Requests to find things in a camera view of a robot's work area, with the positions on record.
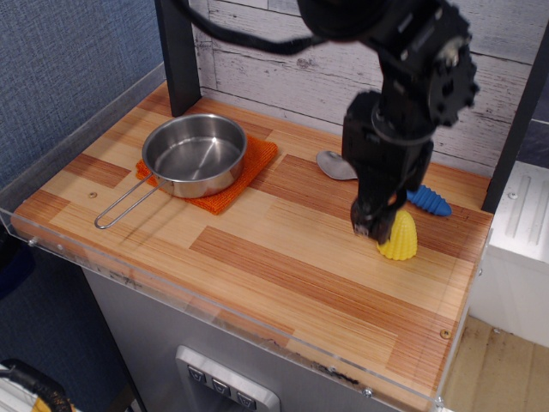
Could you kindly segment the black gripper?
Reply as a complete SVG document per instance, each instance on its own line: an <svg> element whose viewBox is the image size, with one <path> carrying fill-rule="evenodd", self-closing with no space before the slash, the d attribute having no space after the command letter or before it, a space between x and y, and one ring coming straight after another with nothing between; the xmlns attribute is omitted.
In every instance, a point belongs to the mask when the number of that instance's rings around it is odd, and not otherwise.
<svg viewBox="0 0 549 412"><path fill-rule="evenodd" d="M356 172L359 189L350 211L353 231L379 245L391 235L396 210L416 191L431 160L433 141L391 130L378 118L381 94L357 94L344 117L341 155Z"/></svg>

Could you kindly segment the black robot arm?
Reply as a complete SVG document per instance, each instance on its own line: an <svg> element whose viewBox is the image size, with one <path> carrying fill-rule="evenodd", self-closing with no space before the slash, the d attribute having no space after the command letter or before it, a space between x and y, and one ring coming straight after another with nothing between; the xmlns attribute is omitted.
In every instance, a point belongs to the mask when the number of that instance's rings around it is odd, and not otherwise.
<svg viewBox="0 0 549 412"><path fill-rule="evenodd" d="M299 12L316 36L378 55L383 86L348 107L341 156L359 181L353 230L384 244L425 177L434 132L478 93L468 21L445 1L302 1Z"/></svg>

